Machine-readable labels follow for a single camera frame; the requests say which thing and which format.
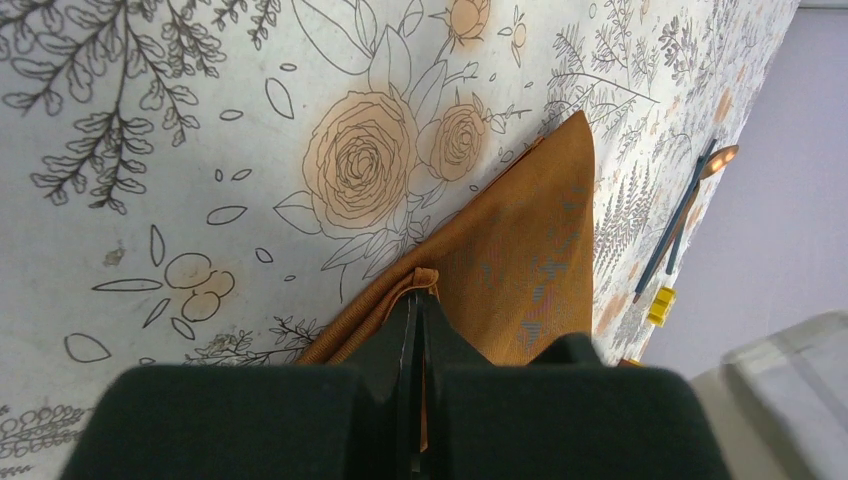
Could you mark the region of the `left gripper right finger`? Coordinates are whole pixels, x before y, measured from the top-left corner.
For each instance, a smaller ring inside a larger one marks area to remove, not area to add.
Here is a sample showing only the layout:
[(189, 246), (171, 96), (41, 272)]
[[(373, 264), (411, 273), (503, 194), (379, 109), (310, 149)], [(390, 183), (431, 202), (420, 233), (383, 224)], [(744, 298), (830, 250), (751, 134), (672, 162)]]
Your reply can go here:
[(497, 366), (420, 298), (434, 479), (725, 479), (694, 390), (653, 367), (611, 367), (589, 338), (556, 339), (524, 366)]

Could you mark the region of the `small yellow toy block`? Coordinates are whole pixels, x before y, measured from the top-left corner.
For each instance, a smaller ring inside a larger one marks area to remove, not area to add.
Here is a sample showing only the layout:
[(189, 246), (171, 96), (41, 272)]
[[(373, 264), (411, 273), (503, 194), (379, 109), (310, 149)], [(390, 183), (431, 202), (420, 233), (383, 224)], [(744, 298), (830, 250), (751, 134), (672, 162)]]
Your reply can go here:
[(647, 312), (647, 320), (655, 327), (662, 328), (676, 300), (676, 291), (669, 287), (661, 287)]

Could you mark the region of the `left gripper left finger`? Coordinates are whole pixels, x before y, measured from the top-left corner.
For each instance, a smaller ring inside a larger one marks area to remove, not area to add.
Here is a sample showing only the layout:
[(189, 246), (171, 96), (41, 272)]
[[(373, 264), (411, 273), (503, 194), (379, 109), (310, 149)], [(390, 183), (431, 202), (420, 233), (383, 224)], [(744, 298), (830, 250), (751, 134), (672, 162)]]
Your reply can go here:
[(410, 479), (418, 298), (338, 365), (152, 365), (108, 387), (64, 479)]

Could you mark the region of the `floral tablecloth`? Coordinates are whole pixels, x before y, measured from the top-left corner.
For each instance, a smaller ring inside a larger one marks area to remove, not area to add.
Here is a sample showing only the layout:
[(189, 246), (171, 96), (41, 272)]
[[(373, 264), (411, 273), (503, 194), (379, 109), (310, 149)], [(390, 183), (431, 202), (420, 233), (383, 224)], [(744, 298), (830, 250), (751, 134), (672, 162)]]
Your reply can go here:
[(595, 142), (592, 328), (795, 1), (5, 1), (1, 475), (54, 479), (123, 370), (296, 360), (540, 136)]

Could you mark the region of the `dark metal utensil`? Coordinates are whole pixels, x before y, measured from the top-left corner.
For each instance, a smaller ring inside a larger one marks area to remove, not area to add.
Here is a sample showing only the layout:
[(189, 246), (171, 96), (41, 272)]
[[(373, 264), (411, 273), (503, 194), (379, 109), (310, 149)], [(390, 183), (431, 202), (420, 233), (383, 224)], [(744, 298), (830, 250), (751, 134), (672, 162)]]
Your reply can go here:
[(697, 158), (692, 176), (691, 176), (688, 184), (686, 185), (686, 188), (683, 191), (683, 194), (682, 194), (681, 199), (680, 199), (680, 203), (678, 204), (678, 206), (673, 211), (673, 214), (671, 215), (670, 220), (669, 220), (666, 228), (664, 229), (662, 236), (660, 237), (659, 242), (657, 243), (654, 251), (652, 252), (651, 257), (649, 258), (649, 260), (648, 260), (648, 262), (645, 266), (645, 269), (644, 269), (642, 275), (639, 278), (639, 281), (638, 281), (636, 288), (635, 288), (635, 291), (634, 291), (634, 294), (635, 294), (635, 297), (634, 297), (634, 300), (633, 300), (634, 303), (636, 303), (640, 299), (640, 297), (641, 297), (642, 293), (644, 292), (647, 284), (649, 283), (650, 279), (654, 275), (658, 264), (660, 263), (662, 257), (664, 256), (663, 251), (672, 238), (672, 234), (673, 234), (673, 232), (676, 228), (676, 225), (677, 225), (677, 223), (680, 219), (682, 211), (683, 211), (686, 203), (690, 199), (690, 197), (692, 195), (692, 191), (694, 190), (695, 185), (698, 182), (700, 175), (701, 175), (701, 172), (705, 168), (710, 155), (715, 150), (717, 141), (718, 141), (717, 138), (713, 138), (707, 144), (707, 146), (705, 147), (704, 152)]

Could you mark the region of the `orange cloth napkin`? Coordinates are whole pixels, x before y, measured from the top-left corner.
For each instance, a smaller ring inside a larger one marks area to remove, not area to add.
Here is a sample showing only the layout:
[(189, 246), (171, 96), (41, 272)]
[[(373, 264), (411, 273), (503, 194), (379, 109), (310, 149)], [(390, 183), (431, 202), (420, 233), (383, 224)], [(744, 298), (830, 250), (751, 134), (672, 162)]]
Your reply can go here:
[(345, 360), (415, 289), (436, 295), (451, 326), (496, 365), (525, 365), (557, 338), (589, 333), (594, 174), (593, 135), (579, 111), (381, 273), (300, 362)]

